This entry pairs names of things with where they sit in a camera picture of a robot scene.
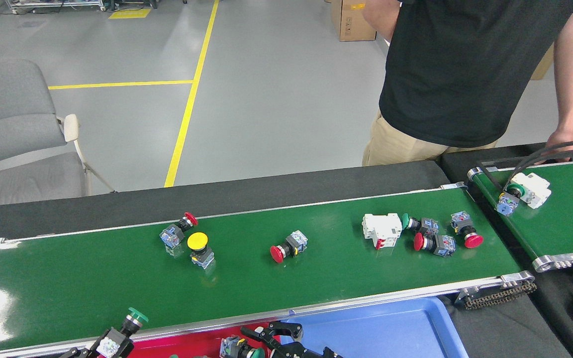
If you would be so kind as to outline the person's left hand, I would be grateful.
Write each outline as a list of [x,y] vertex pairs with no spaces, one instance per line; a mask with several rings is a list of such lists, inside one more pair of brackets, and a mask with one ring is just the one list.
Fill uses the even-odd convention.
[[[573,141],[573,129],[557,129],[555,130],[550,137],[548,138],[545,148],[549,149],[554,145],[559,145],[562,143],[566,143],[569,141]],[[566,151],[573,151],[573,146],[566,146],[561,149],[554,149],[550,151],[550,154],[554,153],[562,153],[564,154]],[[536,165],[543,165],[545,163],[564,163],[571,160],[571,157],[562,157],[558,159],[551,159],[551,160],[541,160],[536,162]]]

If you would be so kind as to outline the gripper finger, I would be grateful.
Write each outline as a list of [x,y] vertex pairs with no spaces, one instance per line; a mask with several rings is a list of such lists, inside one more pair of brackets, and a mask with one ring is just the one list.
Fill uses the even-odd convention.
[[96,358],[97,357],[97,347],[91,346],[87,347],[73,347],[64,352],[59,358]]

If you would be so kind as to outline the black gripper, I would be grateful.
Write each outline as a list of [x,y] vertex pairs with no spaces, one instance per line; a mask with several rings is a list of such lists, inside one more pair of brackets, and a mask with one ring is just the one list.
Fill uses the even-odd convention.
[[[304,335],[304,329],[298,323],[286,323],[273,321],[267,328],[258,327],[255,330],[242,327],[241,333],[252,340],[264,343],[269,349],[273,349],[274,358],[342,358],[337,352],[325,347],[322,354],[305,348],[300,340]],[[275,336],[290,336],[293,342],[280,344]]]

